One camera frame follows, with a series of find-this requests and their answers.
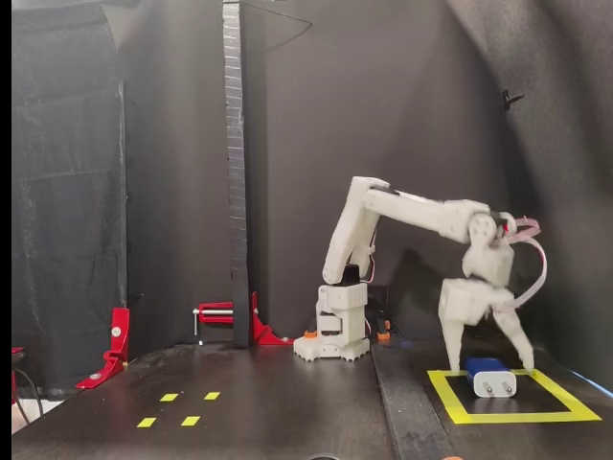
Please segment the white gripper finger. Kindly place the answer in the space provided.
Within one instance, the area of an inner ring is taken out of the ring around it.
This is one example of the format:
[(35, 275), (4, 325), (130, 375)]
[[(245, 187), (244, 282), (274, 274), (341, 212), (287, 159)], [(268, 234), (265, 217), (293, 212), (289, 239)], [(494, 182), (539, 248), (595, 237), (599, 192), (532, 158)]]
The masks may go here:
[(526, 336), (515, 309), (497, 310), (495, 322), (516, 350), (522, 366), (526, 370), (534, 368), (534, 349)]
[(460, 370), (460, 357), (462, 350), (463, 323), (455, 320), (442, 319), (443, 340), (449, 361), (450, 370)]

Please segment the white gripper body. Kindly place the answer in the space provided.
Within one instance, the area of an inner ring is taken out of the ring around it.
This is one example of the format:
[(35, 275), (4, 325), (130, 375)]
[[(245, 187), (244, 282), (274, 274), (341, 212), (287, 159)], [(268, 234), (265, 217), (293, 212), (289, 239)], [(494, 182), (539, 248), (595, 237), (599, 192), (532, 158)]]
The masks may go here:
[(478, 280), (444, 280), (439, 302), (443, 324), (458, 322), (475, 326), (490, 309), (512, 307), (513, 294)]

